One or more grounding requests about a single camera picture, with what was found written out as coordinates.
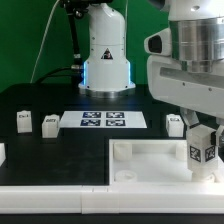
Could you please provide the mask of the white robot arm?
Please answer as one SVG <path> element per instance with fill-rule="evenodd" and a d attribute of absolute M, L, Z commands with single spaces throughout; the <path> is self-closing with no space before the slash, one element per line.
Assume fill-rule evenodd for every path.
<path fill-rule="evenodd" d="M 212 140 L 224 145 L 224 0 L 148 0 L 168 13 L 168 27 L 144 40 L 153 98 L 181 108 L 189 127 L 199 112 L 216 118 Z M 89 7 L 90 56 L 82 92 L 97 97 L 134 87 L 124 54 L 124 22 L 105 4 Z"/>

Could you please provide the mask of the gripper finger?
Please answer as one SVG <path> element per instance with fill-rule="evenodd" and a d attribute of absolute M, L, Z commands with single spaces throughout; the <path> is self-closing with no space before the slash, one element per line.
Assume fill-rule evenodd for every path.
<path fill-rule="evenodd" d="M 216 123 L 219 127 L 215 132 L 215 146 L 224 147 L 224 119 L 217 118 Z"/>
<path fill-rule="evenodd" d="M 191 128 L 199 124 L 199 119 L 195 111 L 187 108 L 180 108 L 180 113 L 187 128 Z"/>

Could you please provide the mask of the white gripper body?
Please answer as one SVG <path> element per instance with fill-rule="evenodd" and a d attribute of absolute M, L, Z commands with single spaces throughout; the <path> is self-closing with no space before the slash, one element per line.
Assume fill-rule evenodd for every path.
<path fill-rule="evenodd" d="M 224 60 L 211 73 L 188 73 L 170 57 L 147 60 L 149 91 L 154 99 L 224 119 Z"/>

